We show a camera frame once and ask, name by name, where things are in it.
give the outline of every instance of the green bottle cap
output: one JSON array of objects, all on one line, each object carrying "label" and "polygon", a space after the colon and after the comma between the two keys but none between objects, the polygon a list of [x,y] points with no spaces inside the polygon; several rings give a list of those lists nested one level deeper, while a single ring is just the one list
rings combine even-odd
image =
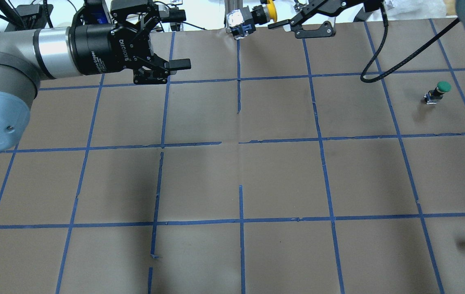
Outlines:
[{"label": "green bottle cap", "polygon": [[448,82],[438,82],[438,90],[440,90],[442,93],[450,92],[451,89],[451,84],[449,84]]}]

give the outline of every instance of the small bottle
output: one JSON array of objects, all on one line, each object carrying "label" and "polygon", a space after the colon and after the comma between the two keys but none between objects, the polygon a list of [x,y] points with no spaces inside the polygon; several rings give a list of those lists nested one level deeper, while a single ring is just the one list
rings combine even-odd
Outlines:
[{"label": "small bottle", "polygon": [[451,91],[451,84],[448,82],[438,82],[436,89],[430,90],[425,94],[425,103],[437,104],[438,101],[443,99],[443,95]]}]

